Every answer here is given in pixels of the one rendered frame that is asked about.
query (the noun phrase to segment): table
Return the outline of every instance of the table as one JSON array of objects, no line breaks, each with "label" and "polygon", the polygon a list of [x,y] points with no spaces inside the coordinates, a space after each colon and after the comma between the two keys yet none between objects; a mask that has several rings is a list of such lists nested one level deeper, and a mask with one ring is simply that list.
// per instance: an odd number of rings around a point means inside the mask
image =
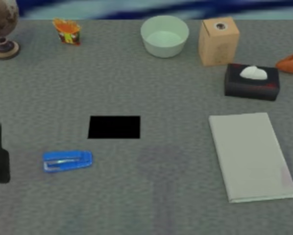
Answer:
[{"label": "table", "polygon": [[[275,102],[224,97],[226,66],[197,55],[200,21],[171,59],[145,52],[142,21],[80,21],[82,45],[50,21],[20,21],[21,54],[0,61],[0,122],[12,180],[0,235],[293,235],[293,199],[229,204],[209,115],[268,112],[293,176],[293,75]],[[235,62],[293,53],[293,21],[237,21]],[[93,115],[139,115],[141,139],[88,140]],[[42,153],[88,149],[91,168],[46,174]]]}]

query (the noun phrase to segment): globe stand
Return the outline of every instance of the globe stand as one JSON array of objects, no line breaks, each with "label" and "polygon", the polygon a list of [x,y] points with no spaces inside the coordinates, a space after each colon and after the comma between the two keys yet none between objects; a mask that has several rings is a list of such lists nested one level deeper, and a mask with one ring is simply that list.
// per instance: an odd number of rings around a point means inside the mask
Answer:
[{"label": "globe stand", "polygon": [[20,46],[14,41],[0,39],[0,60],[8,60],[17,56],[20,52]]}]

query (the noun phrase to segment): snack packet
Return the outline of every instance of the snack packet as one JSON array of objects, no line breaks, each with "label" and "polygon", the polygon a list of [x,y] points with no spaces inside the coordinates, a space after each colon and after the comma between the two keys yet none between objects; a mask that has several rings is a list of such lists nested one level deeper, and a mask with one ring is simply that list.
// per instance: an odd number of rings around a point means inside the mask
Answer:
[{"label": "snack packet", "polygon": [[63,43],[80,45],[81,27],[76,22],[55,18],[53,19],[53,25]]}]

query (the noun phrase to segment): blue stapler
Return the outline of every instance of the blue stapler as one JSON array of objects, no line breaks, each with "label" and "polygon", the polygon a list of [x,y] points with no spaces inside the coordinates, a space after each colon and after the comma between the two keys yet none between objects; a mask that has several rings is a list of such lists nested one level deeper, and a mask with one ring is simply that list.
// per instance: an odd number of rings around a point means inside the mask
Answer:
[{"label": "blue stapler", "polygon": [[43,169],[48,173],[85,168],[91,166],[92,162],[90,151],[56,151],[43,154]]}]

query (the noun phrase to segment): white notebook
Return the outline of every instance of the white notebook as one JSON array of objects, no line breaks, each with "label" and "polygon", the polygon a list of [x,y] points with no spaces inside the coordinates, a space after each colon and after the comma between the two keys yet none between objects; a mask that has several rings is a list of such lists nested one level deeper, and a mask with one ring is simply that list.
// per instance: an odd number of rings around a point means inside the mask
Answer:
[{"label": "white notebook", "polygon": [[293,180],[267,113],[209,121],[230,203],[293,198]]}]

